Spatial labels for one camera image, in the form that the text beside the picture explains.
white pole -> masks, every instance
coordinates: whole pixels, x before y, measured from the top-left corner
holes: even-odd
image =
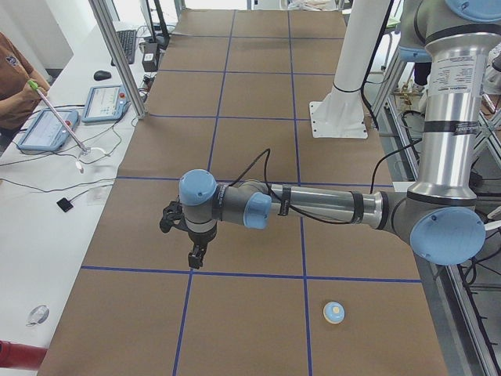
[[[390,1],[353,3],[332,91],[322,102],[310,103],[313,137],[367,138],[359,90]]]

red cylinder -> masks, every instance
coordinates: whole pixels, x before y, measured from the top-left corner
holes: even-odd
[[[0,341],[0,367],[36,371],[47,349]]]

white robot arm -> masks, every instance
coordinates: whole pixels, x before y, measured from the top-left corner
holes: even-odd
[[[264,228],[272,214],[365,223],[400,237],[430,262],[454,265],[476,255],[485,240],[468,181],[478,132],[481,83],[488,53],[501,42],[499,0],[406,0],[404,53],[424,47],[432,59],[418,179],[407,193],[361,194],[269,185],[217,184],[203,170],[180,180],[179,200],[164,209],[160,227],[188,232],[189,265],[200,268],[217,221]]]

black keyboard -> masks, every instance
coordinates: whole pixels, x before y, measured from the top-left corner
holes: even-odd
[[[129,64],[134,63],[135,58],[135,37],[137,35],[137,30],[120,30],[117,31],[118,40],[122,44],[122,48],[125,52],[125,57]]]

black mouse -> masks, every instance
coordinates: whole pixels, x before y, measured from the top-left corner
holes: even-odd
[[[108,71],[104,70],[98,70],[97,72],[94,73],[94,79],[96,81],[102,81],[102,80],[107,80],[108,78],[111,78],[111,73]]]

